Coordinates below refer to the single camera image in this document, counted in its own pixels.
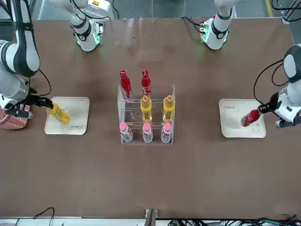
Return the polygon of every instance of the pink bottle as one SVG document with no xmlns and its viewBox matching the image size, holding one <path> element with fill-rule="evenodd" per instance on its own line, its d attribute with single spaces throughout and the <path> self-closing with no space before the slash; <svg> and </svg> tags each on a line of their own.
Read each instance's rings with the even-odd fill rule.
<svg viewBox="0 0 301 226">
<path fill-rule="evenodd" d="M 25 106 L 25 111 L 30 110 L 30 106 Z M 0 107 L 0 128 L 3 129 L 22 129 L 26 126 L 27 119 L 17 118 L 8 114 L 5 114 L 5 111 Z"/>
</svg>

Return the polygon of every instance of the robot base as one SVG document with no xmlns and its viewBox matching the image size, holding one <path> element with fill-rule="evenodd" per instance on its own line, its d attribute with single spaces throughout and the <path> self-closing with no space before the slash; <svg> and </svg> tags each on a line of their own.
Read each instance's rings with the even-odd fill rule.
<svg viewBox="0 0 301 226">
<path fill-rule="evenodd" d="M 51 99 L 70 115 L 67 125 L 47 115 L 46 134 L 83 135 L 87 130 L 90 100 L 87 97 L 54 97 Z"/>
<path fill-rule="evenodd" d="M 90 20 L 89 23 L 92 29 L 86 40 L 84 40 L 84 37 L 81 40 L 81 36 L 75 36 L 78 45 L 85 52 L 92 52 L 98 45 L 101 45 L 103 35 L 103 24 L 99 24 L 93 20 Z"/>
<path fill-rule="evenodd" d="M 264 138 L 266 130 L 263 116 L 248 127 L 241 125 L 241 118 L 251 110 L 257 109 L 259 102 L 246 99 L 221 99 L 219 102 L 221 129 L 226 138 Z"/>
<path fill-rule="evenodd" d="M 217 39 L 216 34 L 213 33 L 211 24 L 213 22 L 213 18 L 201 23 L 200 31 L 205 32 L 205 34 L 201 33 L 201 40 L 205 43 L 210 49 L 218 50 L 225 43 L 228 33 L 224 35 L 222 39 Z"/>
</svg>

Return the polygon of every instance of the clear acrylic rack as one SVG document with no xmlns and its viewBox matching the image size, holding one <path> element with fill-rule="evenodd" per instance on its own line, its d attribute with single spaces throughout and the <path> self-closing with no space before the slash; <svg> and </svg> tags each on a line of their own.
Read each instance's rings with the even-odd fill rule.
<svg viewBox="0 0 301 226">
<path fill-rule="evenodd" d="M 152 102 L 152 121 L 150 122 L 153 129 L 153 140 L 147 144 L 143 140 L 143 121 L 142 112 L 140 109 L 140 100 L 143 97 L 142 87 L 141 94 L 132 94 L 130 98 L 126 98 L 121 85 L 118 85 L 118 113 L 119 123 L 125 122 L 133 132 L 133 140 L 127 143 L 120 135 L 121 143 L 124 145 L 172 145 L 174 142 L 174 117 L 172 124 L 172 138 L 169 143 L 161 141 L 161 131 L 164 125 L 163 122 L 163 100 L 167 95 L 172 95 L 175 103 L 175 86 L 174 85 L 152 85 L 151 87 L 151 102 Z"/>
</svg>

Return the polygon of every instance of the table surface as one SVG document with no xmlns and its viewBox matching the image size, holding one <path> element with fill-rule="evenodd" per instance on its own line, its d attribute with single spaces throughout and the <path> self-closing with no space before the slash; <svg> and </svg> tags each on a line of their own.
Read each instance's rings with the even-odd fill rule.
<svg viewBox="0 0 301 226">
<path fill-rule="evenodd" d="M 161 218 L 301 214 L 301 127 L 276 129 L 267 114 L 264 139 L 224 138 L 218 110 L 222 98 L 253 98 L 259 72 L 292 45 L 280 19 L 234 19 L 219 51 L 181 19 L 129 19 L 106 23 L 103 45 L 85 53 L 68 23 L 35 22 L 36 42 L 49 97 L 90 99 L 87 133 L 46 135 L 45 109 L 36 106 L 25 129 L 0 130 L 1 216 L 33 216 L 50 206 L 56 216 L 84 217 L 143 217 L 146 208 Z M 152 84 L 176 85 L 173 146 L 120 144 L 121 69 L 138 91 L 143 69 Z M 263 101 L 277 92 L 271 72 L 258 83 Z M 31 84 L 48 89 L 40 74 Z"/>
</svg>

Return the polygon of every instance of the red bottle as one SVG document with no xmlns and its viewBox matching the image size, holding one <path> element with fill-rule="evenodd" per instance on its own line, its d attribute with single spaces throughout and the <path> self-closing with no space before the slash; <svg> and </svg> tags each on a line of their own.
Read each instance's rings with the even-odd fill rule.
<svg viewBox="0 0 301 226">
<path fill-rule="evenodd" d="M 149 74 L 146 70 L 142 71 L 142 89 L 143 95 L 147 95 L 148 97 L 151 96 L 151 80 L 149 78 Z"/>
<path fill-rule="evenodd" d="M 120 71 L 120 77 L 121 77 L 120 84 L 124 91 L 124 95 L 126 98 L 130 98 L 132 96 L 132 88 L 131 88 L 130 79 L 128 79 L 126 72 L 124 70 Z"/>
</svg>

